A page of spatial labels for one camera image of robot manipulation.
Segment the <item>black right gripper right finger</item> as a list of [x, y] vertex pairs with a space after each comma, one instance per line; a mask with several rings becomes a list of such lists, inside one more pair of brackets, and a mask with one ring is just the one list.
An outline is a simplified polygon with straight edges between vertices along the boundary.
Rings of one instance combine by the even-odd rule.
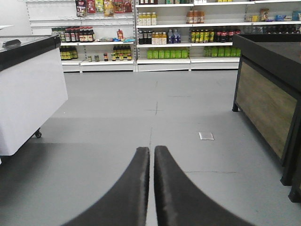
[[154, 192], [160, 226], [251, 225], [203, 193], [162, 145], [154, 151]]

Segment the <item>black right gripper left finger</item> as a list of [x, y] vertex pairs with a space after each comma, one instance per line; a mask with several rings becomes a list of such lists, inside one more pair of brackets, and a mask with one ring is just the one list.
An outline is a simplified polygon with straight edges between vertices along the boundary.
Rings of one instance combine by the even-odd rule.
[[150, 151], [138, 147], [117, 182], [65, 226], [144, 226], [149, 197]]

